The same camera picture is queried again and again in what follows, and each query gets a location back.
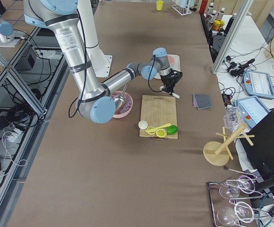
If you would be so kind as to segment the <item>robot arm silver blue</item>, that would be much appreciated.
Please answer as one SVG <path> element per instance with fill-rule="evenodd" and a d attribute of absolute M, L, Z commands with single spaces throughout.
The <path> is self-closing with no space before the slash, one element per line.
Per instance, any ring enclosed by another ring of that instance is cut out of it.
<path fill-rule="evenodd" d="M 13 44 L 14 36 L 13 34 L 13 26 L 1 18 L 0 14 L 0 47 L 15 47 Z"/>
<path fill-rule="evenodd" d="M 163 47 L 153 51 L 148 63 L 130 63 L 122 71 L 99 83 L 87 48 L 91 36 L 97 34 L 88 0 L 26 0 L 24 16 L 28 24 L 54 32 L 80 91 L 76 112 L 81 116 L 95 123 L 111 120 L 118 106 L 110 95 L 137 76 L 151 80 L 159 74 L 164 84 L 162 91 L 177 96 L 174 87 L 183 74 L 170 67 Z"/>

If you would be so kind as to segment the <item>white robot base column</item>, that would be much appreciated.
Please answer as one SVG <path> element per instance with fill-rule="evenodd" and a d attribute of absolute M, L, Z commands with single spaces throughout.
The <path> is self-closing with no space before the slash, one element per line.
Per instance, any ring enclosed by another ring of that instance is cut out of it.
<path fill-rule="evenodd" d="M 81 37 L 83 38 L 81 29 L 81 25 L 83 25 L 86 41 L 85 47 L 92 62 L 96 77 L 108 78 L 112 64 L 112 55 L 105 55 L 99 47 L 90 1 L 79 0 L 77 10 L 80 12 L 80 18 L 82 21 L 82 23 L 78 23 L 78 29 L 80 31 Z"/>

